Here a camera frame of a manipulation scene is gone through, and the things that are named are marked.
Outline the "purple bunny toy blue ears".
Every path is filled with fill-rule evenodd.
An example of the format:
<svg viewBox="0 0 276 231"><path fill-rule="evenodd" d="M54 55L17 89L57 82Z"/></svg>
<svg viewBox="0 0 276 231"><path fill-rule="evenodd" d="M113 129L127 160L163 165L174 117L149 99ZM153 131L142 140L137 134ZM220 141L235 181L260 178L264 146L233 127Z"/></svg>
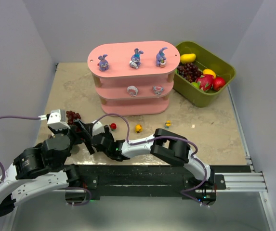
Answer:
<svg viewBox="0 0 276 231"><path fill-rule="evenodd" d="M134 49L134 55L131 56L131 60L129 62L129 66L134 69L138 69L141 65L140 55L144 52L139 50L138 48Z"/></svg>

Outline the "blonde blue dress doll toy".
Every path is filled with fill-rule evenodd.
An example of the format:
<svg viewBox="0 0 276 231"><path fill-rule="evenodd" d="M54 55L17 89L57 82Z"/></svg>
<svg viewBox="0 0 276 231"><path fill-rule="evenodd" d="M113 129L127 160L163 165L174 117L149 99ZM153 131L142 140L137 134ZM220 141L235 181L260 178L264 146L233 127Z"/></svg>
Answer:
<svg viewBox="0 0 276 231"><path fill-rule="evenodd" d="M169 128L171 126L171 121L166 121L165 122L165 128Z"/></svg>

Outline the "pink toy with white frill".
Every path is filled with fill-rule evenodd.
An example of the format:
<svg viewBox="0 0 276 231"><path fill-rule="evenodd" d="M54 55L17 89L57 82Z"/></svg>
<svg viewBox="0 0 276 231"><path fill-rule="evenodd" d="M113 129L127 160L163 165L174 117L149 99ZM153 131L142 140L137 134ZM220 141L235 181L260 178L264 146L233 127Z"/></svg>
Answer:
<svg viewBox="0 0 276 231"><path fill-rule="evenodd" d="M133 85L128 86L127 93L132 97L136 97L138 95L138 89Z"/></svg>

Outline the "yellow mango toy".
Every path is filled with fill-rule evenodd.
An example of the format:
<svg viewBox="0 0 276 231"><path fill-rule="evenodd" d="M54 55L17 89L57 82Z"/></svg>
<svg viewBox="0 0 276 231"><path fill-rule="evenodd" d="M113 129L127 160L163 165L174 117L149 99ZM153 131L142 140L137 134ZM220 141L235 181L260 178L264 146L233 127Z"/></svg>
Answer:
<svg viewBox="0 0 276 231"><path fill-rule="evenodd" d="M196 60L196 57L197 56L194 53L182 54L180 56L180 62L183 64L192 63Z"/></svg>

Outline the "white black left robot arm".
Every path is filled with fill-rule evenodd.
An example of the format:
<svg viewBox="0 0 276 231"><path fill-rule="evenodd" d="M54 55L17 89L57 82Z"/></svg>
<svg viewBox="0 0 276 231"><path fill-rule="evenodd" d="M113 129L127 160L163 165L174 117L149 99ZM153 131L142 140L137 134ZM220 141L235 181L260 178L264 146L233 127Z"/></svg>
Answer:
<svg viewBox="0 0 276 231"><path fill-rule="evenodd" d="M82 139L68 130L25 149L0 176L0 217L27 200L80 183L74 167L64 163Z"/></svg>

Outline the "green lime toy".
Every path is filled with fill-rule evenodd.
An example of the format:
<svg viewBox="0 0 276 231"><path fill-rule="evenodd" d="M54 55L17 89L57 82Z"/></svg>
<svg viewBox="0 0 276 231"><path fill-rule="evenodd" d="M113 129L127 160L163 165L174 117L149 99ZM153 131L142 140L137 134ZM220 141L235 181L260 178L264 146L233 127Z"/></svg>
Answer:
<svg viewBox="0 0 276 231"><path fill-rule="evenodd" d="M199 89L199 84L197 82L191 82L191 84L196 87L197 89Z"/></svg>

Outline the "red haired mermaid toy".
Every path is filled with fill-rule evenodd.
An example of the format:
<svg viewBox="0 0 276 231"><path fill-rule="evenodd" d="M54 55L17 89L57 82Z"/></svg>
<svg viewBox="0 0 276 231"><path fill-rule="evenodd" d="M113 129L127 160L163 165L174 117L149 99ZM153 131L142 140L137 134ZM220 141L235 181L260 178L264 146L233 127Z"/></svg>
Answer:
<svg viewBox="0 0 276 231"><path fill-rule="evenodd" d="M109 126L110 126L112 131L117 129L117 125L115 123L111 123Z"/></svg>

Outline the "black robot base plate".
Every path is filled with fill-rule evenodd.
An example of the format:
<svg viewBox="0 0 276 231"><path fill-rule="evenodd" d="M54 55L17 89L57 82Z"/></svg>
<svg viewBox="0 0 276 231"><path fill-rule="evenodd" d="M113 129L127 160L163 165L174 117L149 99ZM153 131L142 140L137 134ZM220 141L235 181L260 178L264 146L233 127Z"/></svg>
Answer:
<svg viewBox="0 0 276 231"><path fill-rule="evenodd" d="M180 197L200 182L184 167L67 165L70 187L89 190L93 200L116 197Z"/></svg>

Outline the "olive green plastic bin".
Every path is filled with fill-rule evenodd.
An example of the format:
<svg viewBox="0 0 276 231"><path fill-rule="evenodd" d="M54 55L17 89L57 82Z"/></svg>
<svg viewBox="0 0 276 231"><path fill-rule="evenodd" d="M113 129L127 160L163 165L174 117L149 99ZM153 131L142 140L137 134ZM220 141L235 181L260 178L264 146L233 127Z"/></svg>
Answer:
<svg viewBox="0 0 276 231"><path fill-rule="evenodd" d="M195 42L176 46L181 61L174 75L174 90L196 107L211 104L236 75L227 62Z"/></svg>

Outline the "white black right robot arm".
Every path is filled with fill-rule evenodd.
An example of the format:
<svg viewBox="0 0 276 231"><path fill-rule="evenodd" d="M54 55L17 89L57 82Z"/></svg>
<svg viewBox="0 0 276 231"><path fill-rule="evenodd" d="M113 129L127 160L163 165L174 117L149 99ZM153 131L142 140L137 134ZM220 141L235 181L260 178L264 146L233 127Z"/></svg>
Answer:
<svg viewBox="0 0 276 231"><path fill-rule="evenodd" d="M198 147L176 133L158 128L155 133L137 140L115 140L109 126L100 121L84 124L74 120L90 154L104 153L108 158L122 162L136 156L151 154L174 167L184 167L193 174L200 186L214 185L214 170L197 156Z"/></svg>

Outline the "purple bunny toy red bow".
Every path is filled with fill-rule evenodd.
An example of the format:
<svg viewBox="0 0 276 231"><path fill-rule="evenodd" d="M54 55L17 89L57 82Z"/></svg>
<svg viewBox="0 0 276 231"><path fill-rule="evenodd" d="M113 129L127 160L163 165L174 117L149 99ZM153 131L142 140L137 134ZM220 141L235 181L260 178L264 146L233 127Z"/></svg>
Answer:
<svg viewBox="0 0 276 231"><path fill-rule="evenodd" d="M102 72L104 72L104 71L106 71L106 70L109 69L109 63L106 60L107 56L108 56L107 54L103 54L103 55L98 56L98 59L100 61L98 63L98 66L99 66L99 70L102 71Z"/></svg>

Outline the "pink three-tier wooden shelf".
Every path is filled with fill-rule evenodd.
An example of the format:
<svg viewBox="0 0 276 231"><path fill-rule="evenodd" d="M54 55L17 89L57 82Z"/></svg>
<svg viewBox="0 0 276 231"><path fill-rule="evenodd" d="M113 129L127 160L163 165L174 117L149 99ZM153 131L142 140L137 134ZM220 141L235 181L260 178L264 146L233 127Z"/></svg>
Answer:
<svg viewBox="0 0 276 231"><path fill-rule="evenodd" d="M167 47L164 51L164 68L156 66L156 54L163 47ZM129 66L135 48L144 52L140 55L141 65L138 69ZM104 72L98 66L98 56L103 54L108 55L106 60L109 63L109 69ZM179 61L177 48L165 41L104 44L94 48L87 59L103 111L106 114L116 113L123 116L164 112L169 106L169 94ZM131 85L138 89L136 97L127 93L127 87ZM153 86L164 87L163 93L156 96Z"/></svg>

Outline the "red apple toy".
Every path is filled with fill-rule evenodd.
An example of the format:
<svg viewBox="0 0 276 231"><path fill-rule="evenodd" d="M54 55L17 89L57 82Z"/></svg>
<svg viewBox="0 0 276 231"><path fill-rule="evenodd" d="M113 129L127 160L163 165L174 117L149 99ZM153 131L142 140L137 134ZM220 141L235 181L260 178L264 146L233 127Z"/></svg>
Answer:
<svg viewBox="0 0 276 231"><path fill-rule="evenodd" d="M225 81L222 77L216 77L216 78L213 80L212 89L213 89L214 91L219 91L219 90L222 89L225 85L226 85L226 81Z"/></svg>

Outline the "pink toy with blue bow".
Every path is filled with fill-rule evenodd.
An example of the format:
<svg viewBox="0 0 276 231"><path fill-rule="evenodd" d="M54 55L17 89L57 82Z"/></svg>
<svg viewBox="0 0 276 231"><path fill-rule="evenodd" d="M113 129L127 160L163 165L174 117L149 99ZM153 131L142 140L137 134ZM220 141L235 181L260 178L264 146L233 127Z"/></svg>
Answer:
<svg viewBox="0 0 276 231"><path fill-rule="evenodd" d="M152 89L153 89L153 93L156 96L160 96L164 91L164 87L162 87L162 86L153 86Z"/></svg>

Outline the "purple bunny toy with cup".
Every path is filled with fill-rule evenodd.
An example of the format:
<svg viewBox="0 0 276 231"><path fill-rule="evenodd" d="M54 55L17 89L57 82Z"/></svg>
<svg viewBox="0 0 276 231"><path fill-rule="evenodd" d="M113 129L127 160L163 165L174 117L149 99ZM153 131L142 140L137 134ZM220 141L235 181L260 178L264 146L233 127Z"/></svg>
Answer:
<svg viewBox="0 0 276 231"><path fill-rule="evenodd" d="M156 54L156 66L164 68L166 65L166 57L164 51L167 49L167 47L163 47L159 50L159 52Z"/></svg>

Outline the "red dragon fruit toy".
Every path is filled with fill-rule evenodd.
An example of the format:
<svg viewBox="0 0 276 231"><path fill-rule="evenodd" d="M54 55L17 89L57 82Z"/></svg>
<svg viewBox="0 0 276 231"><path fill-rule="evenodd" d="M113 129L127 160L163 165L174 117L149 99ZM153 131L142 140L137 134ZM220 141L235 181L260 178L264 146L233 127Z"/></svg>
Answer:
<svg viewBox="0 0 276 231"><path fill-rule="evenodd" d="M210 74L203 74L196 79L196 83L200 90L207 92L213 86L213 75Z"/></svg>

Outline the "dark red grape bunch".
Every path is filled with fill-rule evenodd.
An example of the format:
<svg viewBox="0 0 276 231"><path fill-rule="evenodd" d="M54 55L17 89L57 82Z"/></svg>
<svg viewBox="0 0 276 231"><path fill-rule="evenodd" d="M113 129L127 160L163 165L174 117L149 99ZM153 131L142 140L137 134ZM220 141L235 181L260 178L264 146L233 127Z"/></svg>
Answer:
<svg viewBox="0 0 276 231"><path fill-rule="evenodd" d="M76 119L81 119L80 114L74 111L66 111L66 117L69 125L73 125Z"/></svg>

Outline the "purple grape bunch in bin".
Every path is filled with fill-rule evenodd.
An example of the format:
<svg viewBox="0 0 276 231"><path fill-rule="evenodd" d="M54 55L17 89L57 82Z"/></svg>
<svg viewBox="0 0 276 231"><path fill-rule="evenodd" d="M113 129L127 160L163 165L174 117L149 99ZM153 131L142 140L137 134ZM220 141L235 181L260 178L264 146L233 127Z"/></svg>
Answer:
<svg viewBox="0 0 276 231"><path fill-rule="evenodd" d="M177 74L189 82L195 82L196 79L202 75L202 72L193 63L179 63L177 67Z"/></svg>

